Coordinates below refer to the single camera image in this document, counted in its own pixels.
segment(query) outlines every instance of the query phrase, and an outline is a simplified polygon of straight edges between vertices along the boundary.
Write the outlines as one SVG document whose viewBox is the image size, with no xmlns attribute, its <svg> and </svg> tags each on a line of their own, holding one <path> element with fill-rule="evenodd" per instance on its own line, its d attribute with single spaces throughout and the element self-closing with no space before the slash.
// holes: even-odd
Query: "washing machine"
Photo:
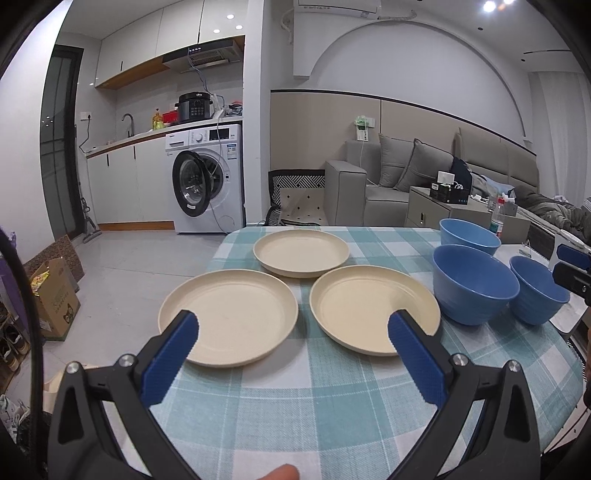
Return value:
<svg viewBox="0 0 591 480">
<path fill-rule="evenodd" d="M 230 233 L 245 226 L 240 125 L 167 134 L 166 161 L 177 233 Z"/>
</svg>

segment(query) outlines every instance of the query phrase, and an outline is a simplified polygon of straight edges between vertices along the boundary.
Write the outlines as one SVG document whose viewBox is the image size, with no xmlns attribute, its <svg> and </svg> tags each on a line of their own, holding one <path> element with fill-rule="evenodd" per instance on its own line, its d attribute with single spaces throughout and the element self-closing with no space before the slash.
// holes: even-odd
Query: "kitchen counter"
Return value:
<svg viewBox="0 0 591 480">
<path fill-rule="evenodd" d="M 220 118 L 219 124 L 235 124 L 242 122 L 241 116 L 225 116 Z M 96 147 L 86 154 L 86 158 L 92 158 L 102 153 L 107 153 L 116 150 L 127 145 L 134 145 L 146 140 L 152 140 L 153 138 L 164 137 L 166 134 L 171 132 L 179 132 L 182 130 L 191 130 L 198 127 L 210 127 L 217 125 L 217 120 L 201 120 L 199 122 L 191 122 L 188 124 L 175 125 L 174 127 L 161 128 L 159 130 L 152 130 L 151 132 L 144 132 L 142 134 L 134 135 L 133 137 L 125 138 L 109 145 L 103 145 L 102 147 Z"/>
</svg>

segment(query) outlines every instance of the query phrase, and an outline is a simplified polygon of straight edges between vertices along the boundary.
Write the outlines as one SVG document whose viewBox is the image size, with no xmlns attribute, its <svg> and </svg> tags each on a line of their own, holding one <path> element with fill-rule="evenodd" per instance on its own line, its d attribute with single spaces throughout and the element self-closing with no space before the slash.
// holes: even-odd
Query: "sofa armrest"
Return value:
<svg viewBox="0 0 591 480">
<path fill-rule="evenodd" d="M 342 160 L 324 165 L 324 213 L 329 225 L 362 226 L 367 172 Z"/>
</svg>

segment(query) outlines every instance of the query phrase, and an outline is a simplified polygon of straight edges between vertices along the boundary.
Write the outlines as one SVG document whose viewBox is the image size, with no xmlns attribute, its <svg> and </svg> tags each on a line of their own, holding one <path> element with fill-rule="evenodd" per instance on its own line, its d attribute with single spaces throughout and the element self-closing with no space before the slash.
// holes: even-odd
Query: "bowl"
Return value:
<svg viewBox="0 0 591 480">
<path fill-rule="evenodd" d="M 509 307 L 522 322 L 542 325 L 570 300 L 570 292 L 554 282 L 552 272 L 541 263 L 526 257 L 512 257 L 511 271 L 521 290 Z"/>
<path fill-rule="evenodd" d="M 519 294 L 519 281 L 503 262 L 465 245 L 433 252 L 433 290 L 441 311 L 463 325 L 494 318 Z"/>
<path fill-rule="evenodd" d="M 442 245 L 466 245 L 493 256 L 501 246 L 501 240 L 494 233 L 475 223 L 444 218 L 439 222 Z"/>
</svg>

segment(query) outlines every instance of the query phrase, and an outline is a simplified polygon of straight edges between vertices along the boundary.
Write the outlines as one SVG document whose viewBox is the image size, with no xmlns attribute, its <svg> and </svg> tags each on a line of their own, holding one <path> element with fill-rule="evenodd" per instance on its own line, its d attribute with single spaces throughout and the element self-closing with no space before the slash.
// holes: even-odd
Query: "curtain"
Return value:
<svg viewBox="0 0 591 480">
<path fill-rule="evenodd" d="M 540 192 L 581 206 L 591 196 L 591 96 L 582 73 L 530 74 Z"/>
</svg>

